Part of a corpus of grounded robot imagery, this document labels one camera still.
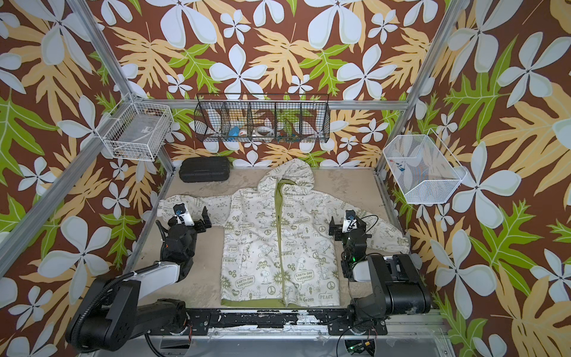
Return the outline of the white green printed jacket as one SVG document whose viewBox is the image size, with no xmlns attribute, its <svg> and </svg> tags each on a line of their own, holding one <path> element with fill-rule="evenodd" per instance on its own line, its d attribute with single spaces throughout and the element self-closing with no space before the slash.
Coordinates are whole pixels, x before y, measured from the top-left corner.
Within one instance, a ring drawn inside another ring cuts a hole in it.
<svg viewBox="0 0 571 357">
<path fill-rule="evenodd" d="M 207 211 L 224 231 L 221 302 L 235 307 L 339 306 L 332 219 L 352 205 L 315 190 L 312 168 L 299 159 L 267 172 L 255 187 L 226 196 L 174 195 L 159 202 L 169 220 L 177 204 L 192 217 Z"/>
</svg>

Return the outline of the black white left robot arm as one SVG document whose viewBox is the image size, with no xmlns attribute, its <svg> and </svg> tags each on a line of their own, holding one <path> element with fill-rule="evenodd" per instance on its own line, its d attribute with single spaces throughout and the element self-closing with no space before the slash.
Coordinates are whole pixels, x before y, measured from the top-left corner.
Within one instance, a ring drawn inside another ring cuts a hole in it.
<svg viewBox="0 0 571 357">
<path fill-rule="evenodd" d="M 182 300 L 162 298 L 141 305 L 142 298 L 187 277 L 200 233 L 212 226 L 208 210 L 193 220 L 186 205 L 173 208 L 168 227 L 159 225 L 161 251 L 158 262 L 112 278 L 95 281 L 65 331 L 65 340 L 79 353 L 116 351 L 130 339 L 153 330 L 181 333 L 187 329 L 187 308 Z"/>
</svg>

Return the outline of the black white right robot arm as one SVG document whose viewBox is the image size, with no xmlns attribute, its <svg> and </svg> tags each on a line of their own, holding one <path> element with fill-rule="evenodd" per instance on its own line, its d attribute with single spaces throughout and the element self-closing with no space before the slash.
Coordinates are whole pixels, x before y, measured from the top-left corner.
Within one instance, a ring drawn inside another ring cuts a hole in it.
<svg viewBox="0 0 571 357">
<path fill-rule="evenodd" d="M 431 311 L 432 299 L 411 256 L 385 257 L 368 253 L 373 238 L 367 224 L 354 211 L 346 212 L 341 224 L 330 221 L 329 235 L 342 243 L 341 272 L 349 283 L 369 282 L 372 293 L 350 299 L 346 315 L 333 321 L 342 329 L 362 333 L 387 333 L 386 320 L 393 315 L 419 315 Z"/>
</svg>

